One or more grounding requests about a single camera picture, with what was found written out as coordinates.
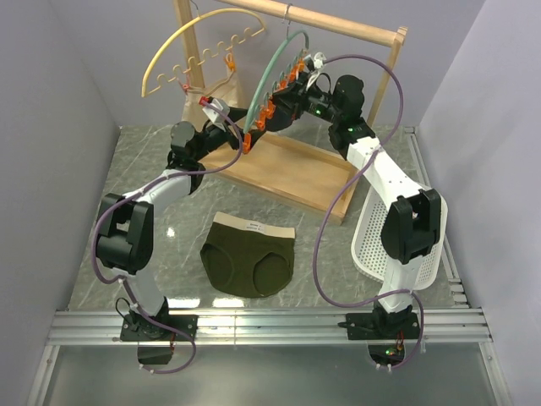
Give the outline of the green wire hanger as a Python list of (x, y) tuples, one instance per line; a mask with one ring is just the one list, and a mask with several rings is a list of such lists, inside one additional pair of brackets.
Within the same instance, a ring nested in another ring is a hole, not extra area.
[(306, 51), (309, 49), (309, 35), (305, 30), (297, 30), (293, 32), (292, 34), (289, 33), (289, 30), (287, 30), (287, 36), (285, 40), (281, 43), (281, 45), (276, 49), (275, 53), (272, 55), (269, 63), (267, 64), (260, 82), (258, 83), (258, 86), (254, 92), (252, 101), (250, 102), (249, 109), (247, 112), (247, 116), (245, 118), (245, 123), (243, 127), (243, 132), (248, 133), (248, 131), (251, 129), (252, 125), (255, 122), (256, 115), (258, 114), (260, 108), (259, 108), (259, 101), (261, 100), (261, 97), (263, 95), (263, 90), (265, 89), (265, 84), (267, 80), (269, 79), (273, 68), (275, 67), (279, 57), (282, 55), (284, 50), (287, 48), (289, 43), (297, 36), (303, 36), (304, 38), (304, 45), (302, 50)]

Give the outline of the olive green underwear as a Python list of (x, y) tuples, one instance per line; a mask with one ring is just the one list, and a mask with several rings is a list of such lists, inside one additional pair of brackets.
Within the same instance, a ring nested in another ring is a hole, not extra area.
[(199, 253), (213, 288), (246, 299), (266, 298), (292, 281), (295, 238), (294, 228), (217, 212)]

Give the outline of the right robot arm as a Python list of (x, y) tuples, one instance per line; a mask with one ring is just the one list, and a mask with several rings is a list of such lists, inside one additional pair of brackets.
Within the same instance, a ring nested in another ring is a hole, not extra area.
[(412, 290), (436, 279), (447, 220), (445, 199), (408, 177), (385, 152), (362, 117), (363, 81), (340, 77), (322, 91), (306, 73), (279, 85), (270, 98), (266, 128), (281, 130), (309, 113), (330, 127), (333, 148), (363, 171), (370, 188), (351, 245), (357, 269), (382, 283), (369, 314), (347, 315), (342, 326), (351, 339), (414, 339), (420, 333)]

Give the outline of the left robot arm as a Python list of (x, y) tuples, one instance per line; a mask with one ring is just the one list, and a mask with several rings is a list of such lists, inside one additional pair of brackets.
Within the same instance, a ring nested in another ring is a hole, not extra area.
[(201, 129), (188, 121), (172, 126), (167, 166), (157, 178), (125, 195), (106, 195), (96, 219), (91, 242), (95, 274), (105, 284), (123, 286), (129, 306), (124, 325), (143, 340), (190, 339), (173, 325), (167, 298), (147, 268), (154, 249), (155, 217), (199, 188), (209, 173), (201, 159), (223, 145), (246, 153), (266, 132), (263, 124), (241, 130), (237, 122), (247, 114), (242, 108), (207, 103), (204, 112), (207, 120)]

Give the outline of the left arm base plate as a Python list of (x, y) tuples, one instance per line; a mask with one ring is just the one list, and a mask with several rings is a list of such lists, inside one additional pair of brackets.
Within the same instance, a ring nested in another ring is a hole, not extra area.
[(167, 328), (148, 322), (142, 315), (133, 313), (124, 317), (120, 332), (120, 340), (123, 342), (146, 342), (146, 341), (181, 341), (187, 338), (178, 332), (183, 332), (190, 338), (195, 338), (197, 331), (197, 315), (170, 315), (162, 324)]

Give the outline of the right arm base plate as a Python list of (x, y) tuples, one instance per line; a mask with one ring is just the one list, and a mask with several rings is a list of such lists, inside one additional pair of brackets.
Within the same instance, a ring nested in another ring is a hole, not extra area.
[(414, 313), (399, 316), (374, 312), (348, 313), (345, 320), (337, 325), (347, 330), (350, 341), (417, 339), (421, 334), (421, 323)]

